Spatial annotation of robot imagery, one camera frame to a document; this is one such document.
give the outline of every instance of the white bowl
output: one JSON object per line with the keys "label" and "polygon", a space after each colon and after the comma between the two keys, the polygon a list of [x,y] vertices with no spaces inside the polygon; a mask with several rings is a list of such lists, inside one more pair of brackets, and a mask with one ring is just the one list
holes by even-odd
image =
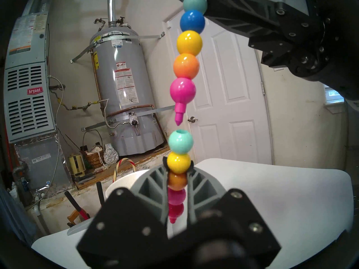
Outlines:
{"label": "white bowl", "polygon": [[132,185],[136,182],[136,180],[147,171],[148,170],[136,171],[116,180],[107,188],[105,192],[106,199],[108,199],[108,197],[113,192],[113,190],[119,187],[125,187],[127,189],[131,189]]}

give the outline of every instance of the white table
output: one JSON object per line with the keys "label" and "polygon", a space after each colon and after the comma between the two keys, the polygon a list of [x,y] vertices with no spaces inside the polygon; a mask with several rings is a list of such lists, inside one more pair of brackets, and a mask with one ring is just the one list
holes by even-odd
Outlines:
{"label": "white table", "polygon": [[[291,268],[351,229],[353,191],[346,172],[224,159],[207,159],[196,167],[226,190],[238,188],[248,195],[282,246],[269,268]],[[185,203],[174,233],[186,228],[186,210]],[[38,239],[32,248],[65,268],[88,268],[75,248],[84,232],[67,236],[67,230],[61,231]]]}

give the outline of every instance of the stacked bead toy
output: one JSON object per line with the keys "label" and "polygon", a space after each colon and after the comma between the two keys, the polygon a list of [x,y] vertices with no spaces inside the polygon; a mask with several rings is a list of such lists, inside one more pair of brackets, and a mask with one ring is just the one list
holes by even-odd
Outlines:
{"label": "stacked bead toy", "polygon": [[[192,79],[199,72],[200,64],[196,58],[202,49],[200,33],[205,27],[203,14],[207,10],[207,0],[184,0],[185,13],[181,17],[180,26],[183,33],[177,39],[177,49],[180,55],[173,64],[173,71],[177,76],[170,87],[170,94],[176,103],[175,122],[179,126],[183,121],[187,103],[196,95],[196,86]],[[168,144],[172,152],[168,155],[168,205],[169,220],[175,223],[177,217],[183,213],[183,202],[186,199],[187,170],[191,165],[191,158],[187,154],[193,146],[192,135],[185,130],[174,131]]]}

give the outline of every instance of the gray water heater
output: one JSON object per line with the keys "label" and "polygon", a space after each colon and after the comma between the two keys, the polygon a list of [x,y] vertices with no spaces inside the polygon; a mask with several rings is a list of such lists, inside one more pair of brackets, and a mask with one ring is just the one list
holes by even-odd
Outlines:
{"label": "gray water heater", "polygon": [[[153,114],[137,117],[137,113],[152,110],[154,100],[139,39],[110,40],[111,37],[138,34],[126,26],[110,27],[96,33],[90,41],[106,40],[93,48],[94,70],[99,97],[109,99],[107,120],[118,125],[107,127],[111,143],[120,156],[144,153],[164,142]],[[130,107],[147,105],[122,112]]]}

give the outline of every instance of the metal strap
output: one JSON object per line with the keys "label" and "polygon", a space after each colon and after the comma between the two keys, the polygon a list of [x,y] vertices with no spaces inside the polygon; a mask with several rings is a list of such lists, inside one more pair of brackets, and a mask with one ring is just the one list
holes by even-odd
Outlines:
{"label": "metal strap", "polygon": [[[137,114],[135,113],[135,115],[137,117],[142,117],[144,115],[149,115],[149,114],[153,114],[153,113],[159,113],[159,112],[163,112],[163,111],[167,111],[167,110],[173,110],[173,109],[174,109],[174,105],[163,107],[163,108],[158,108],[158,109],[154,109],[154,110],[144,111],[144,112],[140,112],[140,113],[137,113]],[[125,115],[122,120],[126,120],[126,119],[128,119],[128,115]],[[108,121],[109,124],[112,124],[112,123],[115,123],[115,122],[117,122],[116,119],[112,119],[112,120]],[[103,121],[103,122],[99,122],[99,123],[96,123],[96,124],[88,126],[88,127],[82,127],[81,131],[86,132],[86,131],[89,131],[89,130],[92,130],[92,129],[95,129],[95,128],[98,128],[98,127],[101,127],[101,126],[105,126],[105,125],[106,125],[106,122]]]}
{"label": "metal strap", "polygon": [[103,39],[97,40],[94,43],[90,44],[86,47],[84,51],[82,51],[78,56],[74,57],[72,60],[70,60],[70,63],[76,62],[79,58],[81,58],[85,53],[88,53],[93,47],[95,47],[98,44],[101,44],[106,41],[110,40],[124,40],[127,38],[132,39],[150,39],[150,38],[162,38],[164,37],[165,33],[162,32],[160,35],[113,35],[110,37],[105,37]]}

